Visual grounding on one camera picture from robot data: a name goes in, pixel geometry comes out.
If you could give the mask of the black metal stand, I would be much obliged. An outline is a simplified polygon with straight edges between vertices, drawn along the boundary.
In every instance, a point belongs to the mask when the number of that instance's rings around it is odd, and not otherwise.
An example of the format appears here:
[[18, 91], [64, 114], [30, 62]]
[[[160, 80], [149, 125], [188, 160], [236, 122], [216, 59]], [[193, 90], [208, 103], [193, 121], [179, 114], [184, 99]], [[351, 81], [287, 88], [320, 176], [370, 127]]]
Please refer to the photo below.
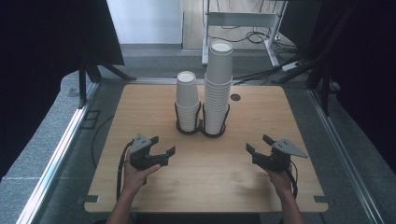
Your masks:
[[78, 69], [79, 108], [82, 108], [85, 104], [87, 104], [88, 101], [87, 78], [89, 78], [93, 83], [101, 82], [102, 75], [98, 69], [99, 65], [103, 66], [106, 70], [110, 71], [111, 73], [113, 73], [117, 77], [120, 77], [123, 80], [136, 80], [136, 77], [131, 77], [125, 74], [113, 64], [100, 60], [97, 57], [85, 55], [81, 58], [80, 66]]
[[319, 87], [320, 108], [326, 116], [329, 116], [329, 95], [338, 92], [338, 89], [332, 84], [330, 66], [327, 63], [318, 64], [309, 75], [305, 85], [308, 89]]

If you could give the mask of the grey table corner bracket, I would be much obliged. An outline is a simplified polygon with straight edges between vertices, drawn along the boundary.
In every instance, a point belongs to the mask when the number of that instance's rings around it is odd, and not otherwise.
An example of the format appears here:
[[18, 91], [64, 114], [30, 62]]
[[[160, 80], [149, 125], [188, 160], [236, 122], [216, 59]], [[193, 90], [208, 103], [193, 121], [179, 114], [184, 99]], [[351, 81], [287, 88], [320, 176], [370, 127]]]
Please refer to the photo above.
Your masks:
[[86, 196], [78, 196], [77, 197], [77, 203], [83, 204], [83, 203], [97, 203], [99, 200], [98, 195], [86, 195]]
[[323, 195], [315, 195], [314, 200], [316, 203], [327, 203], [328, 205], [334, 204], [334, 200], [332, 198]]

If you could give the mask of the tall stack of paper cups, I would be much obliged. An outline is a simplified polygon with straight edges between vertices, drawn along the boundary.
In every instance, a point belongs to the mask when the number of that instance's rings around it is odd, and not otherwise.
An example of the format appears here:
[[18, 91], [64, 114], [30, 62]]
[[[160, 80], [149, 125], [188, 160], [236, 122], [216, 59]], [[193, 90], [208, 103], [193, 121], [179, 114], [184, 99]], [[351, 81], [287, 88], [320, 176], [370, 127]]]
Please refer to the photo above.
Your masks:
[[227, 41], [214, 41], [205, 73], [204, 127], [208, 134], [219, 134], [223, 130], [232, 80], [233, 46]]

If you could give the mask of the black curtain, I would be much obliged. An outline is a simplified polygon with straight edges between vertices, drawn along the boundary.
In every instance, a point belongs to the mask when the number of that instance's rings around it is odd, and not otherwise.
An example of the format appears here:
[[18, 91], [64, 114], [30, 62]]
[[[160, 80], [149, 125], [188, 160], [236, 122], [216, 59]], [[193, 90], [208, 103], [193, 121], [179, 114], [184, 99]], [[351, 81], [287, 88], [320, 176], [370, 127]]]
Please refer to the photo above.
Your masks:
[[0, 180], [85, 58], [123, 63], [107, 0], [0, 0]]
[[326, 58], [340, 85], [337, 100], [396, 174], [396, 0], [290, 0], [283, 34], [324, 51], [349, 10]]

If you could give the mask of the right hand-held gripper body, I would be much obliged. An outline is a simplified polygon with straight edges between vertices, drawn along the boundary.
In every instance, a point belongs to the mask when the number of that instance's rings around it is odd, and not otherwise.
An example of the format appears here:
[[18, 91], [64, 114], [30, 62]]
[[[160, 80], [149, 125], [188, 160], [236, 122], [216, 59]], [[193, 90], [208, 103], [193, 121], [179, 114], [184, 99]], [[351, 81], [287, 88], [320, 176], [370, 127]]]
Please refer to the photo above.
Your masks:
[[252, 163], [258, 165], [262, 169], [273, 172], [283, 172], [288, 170], [291, 164], [291, 156], [307, 159], [308, 155], [295, 146], [290, 140], [284, 138], [276, 141], [270, 146], [271, 153], [263, 155], [256, 152], [252, 156]]

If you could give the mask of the white metal desk frame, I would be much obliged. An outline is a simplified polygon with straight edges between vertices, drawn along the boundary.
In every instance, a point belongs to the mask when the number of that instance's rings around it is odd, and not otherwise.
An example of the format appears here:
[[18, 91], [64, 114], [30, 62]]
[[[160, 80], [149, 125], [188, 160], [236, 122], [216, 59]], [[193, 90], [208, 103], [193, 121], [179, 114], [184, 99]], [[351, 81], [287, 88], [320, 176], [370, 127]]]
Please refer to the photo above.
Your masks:
[[270, 36], [264, 41], [268, 57], [273, 67], [279, 67], [279, 62], [273, 49], [275, 37], [283, 19], [287, 1], [282, 1], [277, 12], [266, 13], [239, 13], [216, 12], [210, 10], [210, 0], [203, 0], [204, 38], [202, 45], [202, 65], [207, 65], [209, 44], [209, 28], [211, 26], [239, 26], [239, 27], [265, 27], [270, 31]]

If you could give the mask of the short stack of paper cups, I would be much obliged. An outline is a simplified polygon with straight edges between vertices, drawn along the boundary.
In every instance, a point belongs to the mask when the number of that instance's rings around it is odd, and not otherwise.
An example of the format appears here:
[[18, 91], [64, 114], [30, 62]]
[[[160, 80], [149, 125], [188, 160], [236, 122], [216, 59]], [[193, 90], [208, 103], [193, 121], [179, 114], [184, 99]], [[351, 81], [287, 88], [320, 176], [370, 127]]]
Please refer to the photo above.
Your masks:
[[177, 120], [183, 132], [190, 133], [199, 125], [198, 113], [201, 102], [198, 96], [196, 76], [191, 71], [177, 75]]

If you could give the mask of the black wire cup holder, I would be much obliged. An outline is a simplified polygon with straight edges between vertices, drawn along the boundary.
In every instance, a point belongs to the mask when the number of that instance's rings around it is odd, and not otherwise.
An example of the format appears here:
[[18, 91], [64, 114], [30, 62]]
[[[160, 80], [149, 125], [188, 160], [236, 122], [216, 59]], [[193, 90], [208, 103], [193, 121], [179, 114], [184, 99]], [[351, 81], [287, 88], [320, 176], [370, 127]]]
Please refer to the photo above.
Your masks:
[[178, 114], [177, 104], [174, 104], [174, 108], [175, 108], [175, 113], [176, 113], [176, 118], [177, 118], [176, 127], [177, 127], [177, 130], [178, 130], [181, 134], [193, 135], [193, 134], [196, 134], [196, 133], [201, 133], [201, 134], [203, 134], [204, 136], [206, 136], [206, 137], [208, 137], [208, 138], [219, 138], [219, 137], [221, 137], [221, 136], [224, 135], [225, 130], [226, 130], [226, 119], [227, 119], [227, 117], [228, 117], [228, 114], [229, 114], [230, 109], [227, 109], [227, 112], [226, 112], [226, 114], [225, 114], [225, 117], [224, 117], [224, 119], [223, 119], [223, 121], [222, 121], [222, 123], [221, 123], [221, 129], [220, 129], [220, 131], [219, 131], [218, 133], [216, 133], [216, 134], [211, 134], [211, 133], [208, 133], [208, 132], [205, 130], [205, 119], [200, 119], [200, 118], [199, 118], [199, 112], [196, 112], [196, 113], [195, 113], [195, 117], [197, 118], [197, 121], [194, 122], [195, 129], [192, 130], [192, 131], [190, 131], [190, 132], [186, 132], [186, 131], [182, 130], [182, 129], [181, 129], [181, 126], [180, 126], [180, 121], [179, 121], [179, 114]]

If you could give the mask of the person's left hand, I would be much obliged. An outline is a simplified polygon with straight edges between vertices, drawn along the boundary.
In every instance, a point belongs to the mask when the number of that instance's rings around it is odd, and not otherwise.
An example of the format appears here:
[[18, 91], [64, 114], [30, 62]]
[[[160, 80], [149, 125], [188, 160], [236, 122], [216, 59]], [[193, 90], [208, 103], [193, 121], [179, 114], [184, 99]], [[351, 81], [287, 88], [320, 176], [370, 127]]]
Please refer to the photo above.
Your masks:
[[145, 184], [148, 176], [154, 174], [161, 168], [156, 164], [145, 170], [135, 169], [128, 161], [124, 163], [124, 179], [122, 193], [134, 196]]

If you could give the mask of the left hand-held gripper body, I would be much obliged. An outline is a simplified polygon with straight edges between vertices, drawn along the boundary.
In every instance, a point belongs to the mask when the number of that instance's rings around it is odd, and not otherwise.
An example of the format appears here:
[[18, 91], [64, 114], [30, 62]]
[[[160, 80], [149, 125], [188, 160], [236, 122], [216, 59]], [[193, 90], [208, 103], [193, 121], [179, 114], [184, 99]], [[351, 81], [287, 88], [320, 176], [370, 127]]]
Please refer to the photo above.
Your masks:
[[150, 138], [139, 133], [130, 148], [130, 164], [137, 170], [145, 170], [149, 167], [160, 164], [166, 166], [170, 157], [164, 154], [151, 155], [152, 145], [150, 144]]

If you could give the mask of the aluminium floor rail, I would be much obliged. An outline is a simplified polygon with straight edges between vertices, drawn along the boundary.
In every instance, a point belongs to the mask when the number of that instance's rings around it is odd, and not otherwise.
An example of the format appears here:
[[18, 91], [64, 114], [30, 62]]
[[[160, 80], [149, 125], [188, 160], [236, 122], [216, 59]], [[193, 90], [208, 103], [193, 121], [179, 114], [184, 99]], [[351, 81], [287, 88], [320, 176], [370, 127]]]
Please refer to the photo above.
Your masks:
[[375, 204], [375, 200], [364, 184], [362, 177], [354, 165], [352, 159], [348, 155], [347, 148], [341, 140], [339, 133], [336, 131], [332, 120], [323, 111], [318, 94], [312, 90], [307, 90], [307, 93], [318, 113], [319, 119], [321, 120], [327, 135], [332, 142], [334, 150], [346, 172], [352, 188], [354, 189], [358, 200], [361, 203], [364, 213], [368, 217], [371, 224], [385, 224], [385, 221]]
[[29, 180], [36, 180], [36, 185], [32, 190], [29, 199], [24, 204], [15, 224], [32, 224], [34, 222], [35, 216], [45, 201], [52, 182], [54, 181], [64, 157], [72, 144], [73, 138], [75, 137], [75, 134], [88, 111], [88, 106], [92, 102], [92, 97], [95, 95], [97, 88], [98, 84], [91, 83], [88, 86], [88, 89], [85, 90], [88, 98], [87, 104], [78, 105], [74, 110], [73, 116], [64, 128], [62, 137], [59, 139], [57, 146], [53, 149], [51, 157], [48, 159], [41, 176], [29, 177]]

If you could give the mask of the person's right hand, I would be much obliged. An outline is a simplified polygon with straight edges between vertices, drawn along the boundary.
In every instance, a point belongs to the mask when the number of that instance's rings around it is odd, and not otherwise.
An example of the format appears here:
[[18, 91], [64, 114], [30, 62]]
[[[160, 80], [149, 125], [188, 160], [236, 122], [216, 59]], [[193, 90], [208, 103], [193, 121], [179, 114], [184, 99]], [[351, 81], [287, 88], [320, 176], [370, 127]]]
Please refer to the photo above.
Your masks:
[[286, 172], [273, 172], [266, 170], [271, 183], [275, 187], [276, 195], [280, 199], [292, 198], [291, 181]]

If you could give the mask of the white power strip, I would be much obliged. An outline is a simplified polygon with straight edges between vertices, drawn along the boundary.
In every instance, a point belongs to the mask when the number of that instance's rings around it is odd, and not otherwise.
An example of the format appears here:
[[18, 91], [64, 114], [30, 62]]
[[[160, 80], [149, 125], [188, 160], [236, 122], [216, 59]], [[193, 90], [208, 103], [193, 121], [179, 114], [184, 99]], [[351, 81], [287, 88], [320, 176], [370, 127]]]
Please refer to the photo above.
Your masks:
[[288, 72], [289, 70], [296, 69], [299, 66], [301, 66], [299, 62], [288, 63], [282, 66], [282, 71]]

